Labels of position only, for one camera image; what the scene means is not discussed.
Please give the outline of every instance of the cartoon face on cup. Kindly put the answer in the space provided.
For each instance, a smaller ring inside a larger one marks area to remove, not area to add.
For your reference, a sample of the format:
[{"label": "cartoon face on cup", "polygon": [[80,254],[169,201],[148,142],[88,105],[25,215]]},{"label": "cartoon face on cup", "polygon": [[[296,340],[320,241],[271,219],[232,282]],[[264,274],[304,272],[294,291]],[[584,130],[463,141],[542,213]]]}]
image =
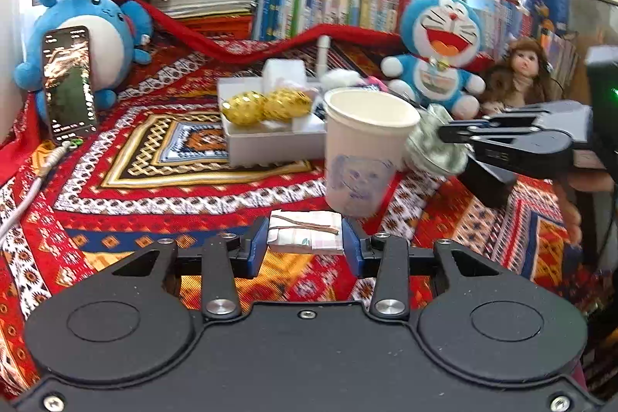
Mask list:
[{"label": "cartoon face on cup", "polygon": [[345,215],[365,217],[375,212],[394,174],[395,166],[390,161],[337,156],[328,183],[331,189],[346,193]]}]

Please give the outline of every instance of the blue plush toy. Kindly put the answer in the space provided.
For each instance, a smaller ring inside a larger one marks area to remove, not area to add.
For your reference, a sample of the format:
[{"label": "blue plush toy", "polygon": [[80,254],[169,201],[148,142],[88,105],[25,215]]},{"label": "blue plush toy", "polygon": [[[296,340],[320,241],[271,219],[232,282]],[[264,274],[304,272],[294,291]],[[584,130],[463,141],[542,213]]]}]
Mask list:
[{"label": "blue plush toy", "polygon": [[477,14],[462,0],[414,0],[404,11],[401,38],[413,55],[382,60],[385,76],[399,78],[389,87],[421,105],[439,103],[453,116],[472,119],[485,89],[477,75],[460,69],[469,64],[481,44]]},{"label": "blue plush toy", "polygon": [[17,86],[36,91],[36,106],[46,116],[42,93],[41,44],[47,31],[84,25],[90,33],[90,84],[97,109],[115,103],[116,88],[127,77],[131,62],[149,63],[150,55],[135,46],[147,44],[153,24],[135,1],[119,7],[111,0],[39,0],[48,9],[36,20],[26,61],[15,69]]}]

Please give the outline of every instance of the white paper cup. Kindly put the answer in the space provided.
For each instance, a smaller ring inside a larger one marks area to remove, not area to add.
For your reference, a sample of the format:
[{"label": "white paper cup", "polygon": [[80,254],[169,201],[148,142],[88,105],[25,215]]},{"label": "white paper cup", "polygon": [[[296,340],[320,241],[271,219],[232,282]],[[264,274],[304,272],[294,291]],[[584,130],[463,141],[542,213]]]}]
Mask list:
[{"label": "white paper cup", "polygon": [[326,113],[326,202],[343,215],[370,217],[402,167],[404,144],[420,116],[389,93],[329,91]]}]

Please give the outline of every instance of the hand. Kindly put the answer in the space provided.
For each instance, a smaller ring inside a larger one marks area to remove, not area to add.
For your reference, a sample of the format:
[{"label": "hand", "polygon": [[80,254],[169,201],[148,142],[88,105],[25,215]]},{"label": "hand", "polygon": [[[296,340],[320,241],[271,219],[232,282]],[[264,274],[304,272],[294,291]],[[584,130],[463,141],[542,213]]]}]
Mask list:
[{"label": "hand", "polygon": [[[569,185],[582,193],[610,192],[614,189],[614,180],[604,171],[591,171],[587,173],[571,173],[568,177]],[[564,227],[569,233],[571,244],[579,244],[582,241],[582,216],[577,207],[569,201],[564,188],[554,184],[554,192],[558,197],[558,207],[562,214]]]}]

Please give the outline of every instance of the phone screen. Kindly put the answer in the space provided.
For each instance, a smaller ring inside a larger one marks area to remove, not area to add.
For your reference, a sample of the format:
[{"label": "phone screen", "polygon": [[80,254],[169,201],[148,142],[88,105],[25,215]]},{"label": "phone screen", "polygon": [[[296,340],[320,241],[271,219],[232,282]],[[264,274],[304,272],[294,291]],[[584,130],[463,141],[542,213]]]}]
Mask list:
[{"label": "phone screen", "polygon": [[49,31],[42,41],[45,103],[56,143],[97,131],[90,90],[90,48],[86,27]]}]

